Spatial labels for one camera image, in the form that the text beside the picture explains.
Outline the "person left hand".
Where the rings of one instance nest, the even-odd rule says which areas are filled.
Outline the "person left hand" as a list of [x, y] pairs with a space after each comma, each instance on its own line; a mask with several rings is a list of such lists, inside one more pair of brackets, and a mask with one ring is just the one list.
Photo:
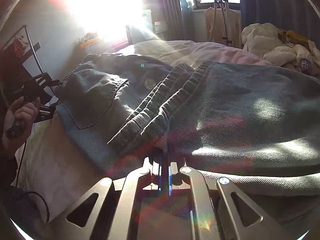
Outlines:
[[[40, 98], [36, 98], [34, 102], [24, 103], [24, 97], [20, 97], [15, 100], [9, 107], [3, 126], [2, 144], [4, 152], [2, 153], [8, 159], [13, 159], [16, 151], [26, 142], [31, 135], [31, 129], [33, 123], [37, 117], [40, 109]], [[7, 136], [7, 130], [10, 129], [13, 124], [21, 126], [21, 133], [19, 136], [9, 139]]]

